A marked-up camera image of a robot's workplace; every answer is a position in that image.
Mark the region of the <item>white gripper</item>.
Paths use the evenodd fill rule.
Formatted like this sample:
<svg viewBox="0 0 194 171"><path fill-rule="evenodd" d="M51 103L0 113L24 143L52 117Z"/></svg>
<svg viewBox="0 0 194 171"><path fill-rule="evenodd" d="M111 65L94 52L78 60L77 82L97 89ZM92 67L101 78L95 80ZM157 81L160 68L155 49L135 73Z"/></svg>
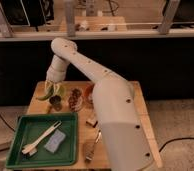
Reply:
<svg viewBox="0 0 194 171"><path fill-rule="evenodd" d="M46 73L46 81L45 81L45 92L49 91L50 88L54 84L54 92L57 94L59 92L60 84L58 82L62 82L65 80L67 68L64 66L50 66Z"/></svg>

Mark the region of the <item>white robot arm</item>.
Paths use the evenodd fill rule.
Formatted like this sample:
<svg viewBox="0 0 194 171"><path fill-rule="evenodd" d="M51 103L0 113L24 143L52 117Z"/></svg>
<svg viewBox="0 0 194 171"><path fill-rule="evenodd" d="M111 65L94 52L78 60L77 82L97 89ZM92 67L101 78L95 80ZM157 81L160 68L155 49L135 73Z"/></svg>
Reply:
<svg viewBox="0 0 194 171"><path fill-rule="evenodd" d="M112 171L156 171L150 145L134 105L133 86L122 76L77 51L64 38L51 42L54 53L46 80L65 79L73 64L93 83L93 105Z"/></svg>

